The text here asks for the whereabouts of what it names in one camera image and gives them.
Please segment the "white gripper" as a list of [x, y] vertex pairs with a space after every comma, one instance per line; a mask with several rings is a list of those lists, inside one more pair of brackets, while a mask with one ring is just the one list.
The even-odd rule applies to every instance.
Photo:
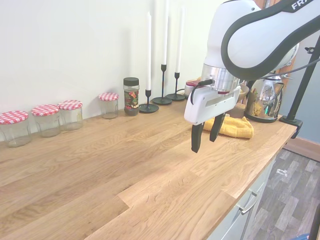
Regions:
[[191, 150], [197, 153], [201, 146], [202, 132], [205, 121], [214, 118], [209, 140], [214, 142], [221, 130], [225, 113], [233, 109], [238, 101], [241, 87], [238, 85], [228, 94], [218, 94], [217, 90], [208, 86], [194, 91], [191, 103], [191, 94], [188, 97], [184, 111], [184, 119], [192, 124]]

